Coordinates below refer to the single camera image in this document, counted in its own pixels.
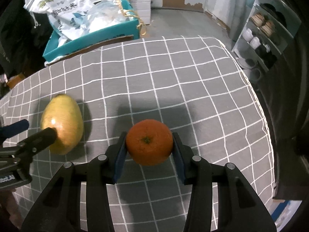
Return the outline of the person's hand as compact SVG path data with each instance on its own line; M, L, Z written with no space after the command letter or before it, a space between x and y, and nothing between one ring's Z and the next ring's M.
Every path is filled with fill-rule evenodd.
M1 231L20 231L23 219L11 190L1 191Z

